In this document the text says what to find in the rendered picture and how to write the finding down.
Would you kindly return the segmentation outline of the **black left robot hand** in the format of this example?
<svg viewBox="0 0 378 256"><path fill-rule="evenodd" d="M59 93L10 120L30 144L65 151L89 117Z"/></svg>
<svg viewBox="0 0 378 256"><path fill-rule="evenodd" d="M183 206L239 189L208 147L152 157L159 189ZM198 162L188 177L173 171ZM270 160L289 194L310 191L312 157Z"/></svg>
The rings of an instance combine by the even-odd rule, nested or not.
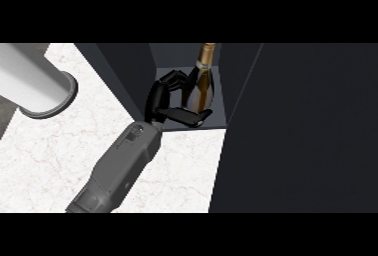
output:
<svg viewBox="0 0 378 256"><path fill-rule="evenodd" d="M171 92L185 90L189 86L192 75L180 70L171 70L154 83L145 105L145 121L164 123L167 119L183 124L189 128L198 128L208 116L211 109L195 113L183 107L170 106Z"/></svg>

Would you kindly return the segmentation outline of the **dark wine bottle gold foil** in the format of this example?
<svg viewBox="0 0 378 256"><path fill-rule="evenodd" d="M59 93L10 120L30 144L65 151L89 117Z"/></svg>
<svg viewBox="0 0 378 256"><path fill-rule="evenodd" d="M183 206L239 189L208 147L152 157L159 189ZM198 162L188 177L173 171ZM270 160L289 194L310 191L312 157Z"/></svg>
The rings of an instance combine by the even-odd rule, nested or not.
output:
<svg viewBox="0 0 378 256"><path fill-rule="evenodd" d="M183 90L183 107L196 113L210 108L214 97L214 80L211 69L214 49L214 43L204 43L201 45L196 65L189 74L188 84Z"/></svg>

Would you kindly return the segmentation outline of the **dark grey cabinet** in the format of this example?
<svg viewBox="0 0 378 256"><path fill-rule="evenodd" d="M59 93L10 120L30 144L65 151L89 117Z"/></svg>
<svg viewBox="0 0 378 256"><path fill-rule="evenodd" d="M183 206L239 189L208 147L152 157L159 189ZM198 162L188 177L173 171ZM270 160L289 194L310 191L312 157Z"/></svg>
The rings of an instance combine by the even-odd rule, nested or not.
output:
<svg viewBox="0 0 378 256"><path fill-rule="evenodd" d="M190 73L199 43L75 43L133 119L143 119L154 82L171 71ZM219 43L213 58L213 114L201 129L226 129L261 52L261 43Z"/></svg>

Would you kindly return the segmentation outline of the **dark grey cabinet door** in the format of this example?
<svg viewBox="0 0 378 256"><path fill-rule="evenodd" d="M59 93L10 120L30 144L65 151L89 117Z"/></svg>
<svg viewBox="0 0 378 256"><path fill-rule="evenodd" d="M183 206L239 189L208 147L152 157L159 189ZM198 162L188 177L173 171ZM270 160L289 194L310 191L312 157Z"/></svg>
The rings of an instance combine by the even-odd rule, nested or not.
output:
<svg viewBox="0 0 378 256"><path fill-rule="evenodd" d="M378 44L263 46L210 210L378 212Z"/></svg>

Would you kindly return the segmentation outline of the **white cylindrical appliance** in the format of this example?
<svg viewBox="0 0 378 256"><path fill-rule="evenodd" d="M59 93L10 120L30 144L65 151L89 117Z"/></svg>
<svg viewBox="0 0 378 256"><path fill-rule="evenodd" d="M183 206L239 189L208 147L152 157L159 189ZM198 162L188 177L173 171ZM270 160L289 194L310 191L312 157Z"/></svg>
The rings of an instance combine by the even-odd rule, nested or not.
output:
<svg viewBox="0 0 378 256"><path fill-rule="evenodd" d="M19 106L25 116L56 116L77 93L77 79L56 68L30 43L0 43L0 95Z"/></svg>

